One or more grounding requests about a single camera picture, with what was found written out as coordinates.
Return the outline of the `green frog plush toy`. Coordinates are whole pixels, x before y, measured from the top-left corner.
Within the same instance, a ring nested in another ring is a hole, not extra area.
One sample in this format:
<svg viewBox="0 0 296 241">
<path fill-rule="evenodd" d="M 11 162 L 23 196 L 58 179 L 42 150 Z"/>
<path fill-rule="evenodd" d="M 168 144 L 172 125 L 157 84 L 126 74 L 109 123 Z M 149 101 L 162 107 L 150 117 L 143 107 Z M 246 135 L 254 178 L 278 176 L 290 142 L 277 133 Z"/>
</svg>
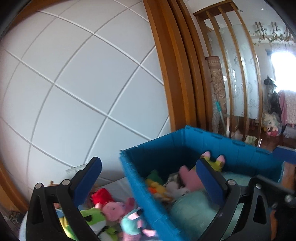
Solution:
<svg viewBox="0 0 296 241">
<path fill-rule="evenodd" d="M 107 225 L 106 217 L 99 209 L 94 207 L 91 209 L 81 210 L 80 213 L 100 240 L 118 240 L 116 229 Z M 74 234 L 74 231 L 71 229 L 68 221 L 66 220 L 66 217 L 63 216 L 59 218 L 59 220 L 67 237 L 73 240 L 78 240 Z"/>
</svg>

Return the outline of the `teal plush in plastic wrap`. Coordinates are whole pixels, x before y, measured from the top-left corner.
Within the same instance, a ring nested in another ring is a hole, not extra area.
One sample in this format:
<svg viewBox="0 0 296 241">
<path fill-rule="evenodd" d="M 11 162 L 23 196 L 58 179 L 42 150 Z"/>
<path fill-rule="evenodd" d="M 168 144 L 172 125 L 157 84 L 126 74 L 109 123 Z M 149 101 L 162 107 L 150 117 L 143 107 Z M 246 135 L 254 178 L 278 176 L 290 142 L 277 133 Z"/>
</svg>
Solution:
<svg viewBox="0 0 296 241">
<path fill-rule="evenodd" d="M 233 179 L 240 186 L 247 186 L 251 177 L 231 172 L 222 172 L 226 179 Z M 228 238 L 236 226 L 243 204 L 238 204 L 236 211 L 221 240 Z M 171 207 L 170 216 L 177 228 L 186 233 L 190 240 L 198 240 L 219 211 L 205 189 L 190 192 L 180 197 Z"/>
</svg>

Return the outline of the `red plush toy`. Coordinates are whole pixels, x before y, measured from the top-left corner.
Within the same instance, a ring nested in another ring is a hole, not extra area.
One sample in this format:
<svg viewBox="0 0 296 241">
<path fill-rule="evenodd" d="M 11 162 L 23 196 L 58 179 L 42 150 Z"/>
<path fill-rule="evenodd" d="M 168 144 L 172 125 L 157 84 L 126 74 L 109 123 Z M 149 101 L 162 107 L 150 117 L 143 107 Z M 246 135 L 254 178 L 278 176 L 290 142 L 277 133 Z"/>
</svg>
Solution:
<svg viewBox="0 0 296 241">
<path fill-rule="evenodd" d="M 98 208 L 102 208 L 108 202 L 114 202 L 113 197 L 111 196 L 109 191 L 105 188 L 101 188 L 97 190 L 95 193 L 92 194 L 91 198 L 92 198 L 93 204 Z"/>
</svg>

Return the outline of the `pink pig plush toy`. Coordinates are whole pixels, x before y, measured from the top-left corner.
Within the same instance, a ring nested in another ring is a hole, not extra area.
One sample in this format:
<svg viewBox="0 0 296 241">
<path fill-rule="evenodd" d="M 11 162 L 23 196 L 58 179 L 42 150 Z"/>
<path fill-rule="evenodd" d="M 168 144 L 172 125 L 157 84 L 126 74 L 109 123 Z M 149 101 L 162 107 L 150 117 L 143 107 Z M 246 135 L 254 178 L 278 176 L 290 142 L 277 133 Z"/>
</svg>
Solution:
<svg viewBox="0 0 296 241">
<path fill-rule="evenodd" d="M 123 202 L 106 202 L 106 204 L 97 203 L 95 208 L 98 208 L 106 220 L 109 222 L 120 222 L 122 218 L 131 212 L 135 206 L 135 199 L 130 197 Z"/>
</svg>

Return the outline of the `pink starfish plush toy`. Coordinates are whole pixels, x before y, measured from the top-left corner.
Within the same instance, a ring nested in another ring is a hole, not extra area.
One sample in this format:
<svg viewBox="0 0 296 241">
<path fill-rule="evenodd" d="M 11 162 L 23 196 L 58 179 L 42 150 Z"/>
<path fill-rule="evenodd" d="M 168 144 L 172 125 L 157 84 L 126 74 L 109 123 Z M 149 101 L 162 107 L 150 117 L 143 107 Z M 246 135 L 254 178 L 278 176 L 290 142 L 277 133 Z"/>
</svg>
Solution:
<svg viewBox="0 0 296 241">
<path fill-rule="evenodd" d="M 209 151 L 204 152 L 200 157 L 205 159 L 208 164 L 218 172 L 221 172 L 225 165 L 225 157 L 223 155 L 218 156 L 215 162 L 210 160 L 211 154 Z M 196 167 L 189 170 L 186 166 L 182 166 L 179 169 L 179 175 L 181 181 L 185 185 L 185 188 L 189 190 L 189 192 L 199 191 L 204 188 L 199 176 L 197 175 Z"/>
</svg>

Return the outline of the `teal and pink plush toy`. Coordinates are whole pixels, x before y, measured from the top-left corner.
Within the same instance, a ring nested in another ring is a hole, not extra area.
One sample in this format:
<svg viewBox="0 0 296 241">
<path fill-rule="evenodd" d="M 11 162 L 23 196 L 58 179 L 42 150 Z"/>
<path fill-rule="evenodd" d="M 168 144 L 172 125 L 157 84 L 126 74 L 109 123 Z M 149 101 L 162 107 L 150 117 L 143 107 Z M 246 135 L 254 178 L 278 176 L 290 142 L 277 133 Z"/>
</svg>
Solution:
<svg viewBox="0 0 296 241">
<path fill-rule="evenodd" d="M 138 241 L 143 235 L 146 237 L 156 237 L 157 231 L 147 226 L 144 218 L 144 210 L 137 208 L 126 214 L 120 222 L 122 230 L 122 240 Z"/>
</svg>

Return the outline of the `silver tape roll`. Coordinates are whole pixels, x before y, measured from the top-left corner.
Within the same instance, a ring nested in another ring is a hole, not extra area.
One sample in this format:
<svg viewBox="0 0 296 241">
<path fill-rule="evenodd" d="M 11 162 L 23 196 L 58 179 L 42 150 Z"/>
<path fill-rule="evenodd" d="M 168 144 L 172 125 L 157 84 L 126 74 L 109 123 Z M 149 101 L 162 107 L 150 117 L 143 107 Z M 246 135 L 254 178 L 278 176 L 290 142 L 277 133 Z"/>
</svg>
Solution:
<svg viewBox="0 0 296 241">
<path fill-rule="evenodd" d="M 173 181 L 177 183 L 179 188 L 184 186 L 184 184 L 180 178 L 180 174 L 178 172 L 170 174 L 168 176 L 168 180 L 167 180 L 166 184 L 173 182 Z"/>
</svg>

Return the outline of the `blue plastic storage bin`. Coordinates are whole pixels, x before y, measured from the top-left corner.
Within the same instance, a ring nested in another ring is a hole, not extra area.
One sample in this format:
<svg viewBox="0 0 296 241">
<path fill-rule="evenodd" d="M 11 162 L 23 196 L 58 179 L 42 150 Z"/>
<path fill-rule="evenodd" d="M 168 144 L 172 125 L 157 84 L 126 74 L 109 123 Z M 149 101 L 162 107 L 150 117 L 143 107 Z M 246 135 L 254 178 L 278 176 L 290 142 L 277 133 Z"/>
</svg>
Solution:
<svg viewBox="0 0 296 241">
<path fill-rule="evenodd" d="M 161 240 L 190 239 L 177 228 L 163 204 L 148 191 L 144 179 L 152 170 L 166 178 L 182 165 L 195 167 L 204 151 L 210 151 L 213 157 L 223 155 L 227 171 L 245 174 L 251 177 L 248 184 L 261 186 L 270 211 L 271 240 L 295 240 L 295 191 L 280 184 L 284 162 L 293 161 L 295 152 L 281 148 L 270 152 L 191 126 L 120 154 L 134 198 Z"/>
</svg>

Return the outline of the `yellow duck plush green hat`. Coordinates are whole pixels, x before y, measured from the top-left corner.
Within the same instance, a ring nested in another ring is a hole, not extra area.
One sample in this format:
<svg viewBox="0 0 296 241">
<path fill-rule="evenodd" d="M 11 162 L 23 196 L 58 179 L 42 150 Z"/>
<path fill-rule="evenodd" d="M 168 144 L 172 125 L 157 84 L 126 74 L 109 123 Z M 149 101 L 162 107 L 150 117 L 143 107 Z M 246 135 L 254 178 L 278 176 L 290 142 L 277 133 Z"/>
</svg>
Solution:
<svg viewBox="0 0 296 241">
<path fill-rule="evenodd" d="M 149 192 L 153 197 L 161 202 L 169 203 L 173 199 L 167 193 L 164 182 L 158 174 L 157 170 L 152 170 L 150 174 L 145 178 L 145 183 Z"/>
</svg>

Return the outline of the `wooden slat partition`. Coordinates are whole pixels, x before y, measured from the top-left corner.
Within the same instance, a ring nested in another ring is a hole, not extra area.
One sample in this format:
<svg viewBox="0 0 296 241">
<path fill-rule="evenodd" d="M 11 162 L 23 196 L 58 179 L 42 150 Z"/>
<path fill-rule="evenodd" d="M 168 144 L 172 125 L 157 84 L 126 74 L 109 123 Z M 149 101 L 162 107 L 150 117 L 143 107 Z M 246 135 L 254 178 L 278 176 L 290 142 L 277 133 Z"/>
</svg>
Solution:
<svg viewBox="0 0 296 241">
<path fill-rule="evenodd" d="M 263 94 L 257 54 L 234 1 L 220 1 L 194 13 L 208 52 L 220 61 L 226 90 L 226 135 L 260 146 Z"/>
</svg>

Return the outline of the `rolled patterned carpet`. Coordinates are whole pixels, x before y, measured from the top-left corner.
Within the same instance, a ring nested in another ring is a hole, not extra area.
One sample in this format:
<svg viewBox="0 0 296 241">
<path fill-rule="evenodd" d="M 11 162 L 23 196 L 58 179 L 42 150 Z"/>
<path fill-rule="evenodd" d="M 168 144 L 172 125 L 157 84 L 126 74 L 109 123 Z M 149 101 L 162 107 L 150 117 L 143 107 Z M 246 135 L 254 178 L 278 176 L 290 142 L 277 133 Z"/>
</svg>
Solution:
<svg viewBox="0 0 296 241">
<path fill-rule="evenodd" d="M 213 108 L 213 117 L 212 117 L 212 130 L 214 133 L 224 135 L 224 129 L 220 120 L 220 115 L 217 110 L 216 101 L 219 101 L 222 114 L 224 116 L 224 121 L 226 124 L 227 121 L 227 106 L 226 106 L 226 90 L 223 81 L 222 67 L 220 59 L 218 56 L 209 56 L 206 57 L 206 62 L 208 64 L 211 79 L 211 97 L 212 97 L 212 108 Z"/>
</svg>

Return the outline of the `teal handled broom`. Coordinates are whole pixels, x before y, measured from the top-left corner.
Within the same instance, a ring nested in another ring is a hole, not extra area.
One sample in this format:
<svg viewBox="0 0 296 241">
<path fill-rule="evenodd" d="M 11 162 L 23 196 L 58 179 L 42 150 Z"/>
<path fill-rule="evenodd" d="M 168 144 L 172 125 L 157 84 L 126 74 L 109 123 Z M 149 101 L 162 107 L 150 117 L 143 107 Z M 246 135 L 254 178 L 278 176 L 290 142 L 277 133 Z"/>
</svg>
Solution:
<svg viewBox="0 0 296 241">
<path fill-rule="evenodd" d="M 226 128 L 226 124 L 225 124 L 225 121 L 224 121 L 224 116 L 222 114 L 222 109 L 221 109 L 219 101 L 216 101 L 216 106 L 217 106 L 218 113 L 220 115 L 220 120 L 221 120 L 223 129 L 224 129 L 224 135 L 227 136 L 227 128 Z"/>
</svg>

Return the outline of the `wooden door frame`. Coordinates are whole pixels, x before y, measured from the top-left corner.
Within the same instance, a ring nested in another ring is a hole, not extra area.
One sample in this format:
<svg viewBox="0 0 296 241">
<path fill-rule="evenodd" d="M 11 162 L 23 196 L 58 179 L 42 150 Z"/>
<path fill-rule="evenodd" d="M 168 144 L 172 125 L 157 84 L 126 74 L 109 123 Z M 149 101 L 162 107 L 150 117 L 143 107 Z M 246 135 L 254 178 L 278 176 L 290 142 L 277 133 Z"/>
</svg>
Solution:
<svg viewBox="0 0 296 241">
<path fill-rule="evenodd" d="M 144 1 L 165 86 L 171 130 L 212 130 L 210 70 L 184 1 Z"/>
</svg>

